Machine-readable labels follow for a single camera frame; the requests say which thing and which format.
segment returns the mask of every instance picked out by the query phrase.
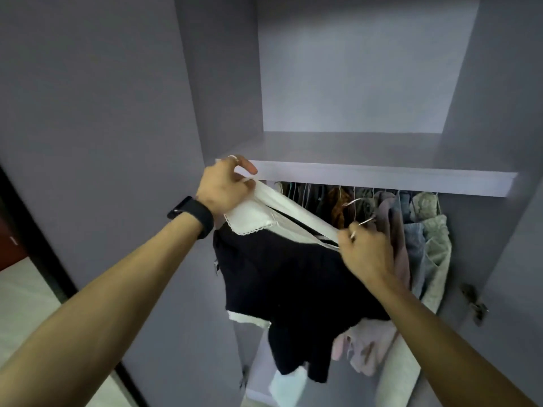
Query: door hinge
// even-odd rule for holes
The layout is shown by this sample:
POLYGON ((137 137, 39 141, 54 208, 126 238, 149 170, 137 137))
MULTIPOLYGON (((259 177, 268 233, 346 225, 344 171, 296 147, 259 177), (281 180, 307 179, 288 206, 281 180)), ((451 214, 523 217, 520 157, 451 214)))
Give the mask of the door hinge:
POLYGON ((480 300, 477 290, 472 284, 462 283, 460 285, 460 290, 462 294, 464 294, 464 297, 466 297, 467 302, 473 311, 473 322, 480 327, 489 311, 488 307, 480 300))

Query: watch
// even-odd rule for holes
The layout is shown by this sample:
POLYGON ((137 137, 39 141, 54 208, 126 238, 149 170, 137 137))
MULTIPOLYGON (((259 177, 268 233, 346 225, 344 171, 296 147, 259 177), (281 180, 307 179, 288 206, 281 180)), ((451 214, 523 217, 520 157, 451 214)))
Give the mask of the watch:
POLYGON ((190 215, 196 217, 198 221, 204 226, 204 229, 198 236, 198 239, 207 237, 207 235, 213 230, 215 221, 213 219, 213 214, 209 209, 200 203, 198 200, 193 199, 188 196, 183 199, 178 205, 176 205, 173 210, 168 213, 168 218, 173 220, 182 212, 187 212, 190 215))

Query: brown garment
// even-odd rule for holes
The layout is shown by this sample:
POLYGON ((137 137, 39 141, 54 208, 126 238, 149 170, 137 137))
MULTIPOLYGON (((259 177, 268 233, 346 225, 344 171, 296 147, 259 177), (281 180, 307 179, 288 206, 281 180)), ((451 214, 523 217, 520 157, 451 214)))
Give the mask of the brown garment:
POLYGON ((332 188, 328 192, 327 197, 329 198, 330 204, 333 205, 330 214, 332 218, 331 224, 341 230, 342 228, 345 228, 344 204, 350 203, 352 198, 347 190, 340 187, 332 188))

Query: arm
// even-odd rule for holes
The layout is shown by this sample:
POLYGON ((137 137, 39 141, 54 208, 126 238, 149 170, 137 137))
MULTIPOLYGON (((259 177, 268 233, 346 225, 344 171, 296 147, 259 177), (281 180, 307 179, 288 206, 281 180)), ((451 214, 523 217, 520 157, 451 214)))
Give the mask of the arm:
MULTIPOLYGON (((252 174, 243 157, 239 164, 252 174)), ((214 215, 245 198, 228 158, 204 171, 197 191, 214 215)), ((84 406, 120 361, 202 230, 182 213, 51 315, 0 371, 0 406, 84 406)))
POLYGON ((445 407, 535 407, 393 275, 392 247, 384 234, 351 224, 339 241, 345 265, 381 302, 445 407), (355 231, 353 243, 349 236, 355 231))

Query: smartwatch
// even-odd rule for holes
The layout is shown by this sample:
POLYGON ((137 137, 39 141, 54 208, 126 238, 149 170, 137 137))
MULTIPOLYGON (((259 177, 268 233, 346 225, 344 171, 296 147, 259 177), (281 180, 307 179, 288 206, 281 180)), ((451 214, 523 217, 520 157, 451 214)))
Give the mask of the smartwatch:
POLYGON ((209 209, 198 200, 195 200, 190 196, 185 197, 183 201, 181 201, 173 208, 173 210, 168 213, 168 218, 170 220, 173 220, 182 212, 187 212, 190 215, 196 217, 196 219, 202 224, 202 226, 204 226, 204 229, 198 236, 198 239, 207 237, 211 230, 213 230, 213 214, 211 214, 209 209))

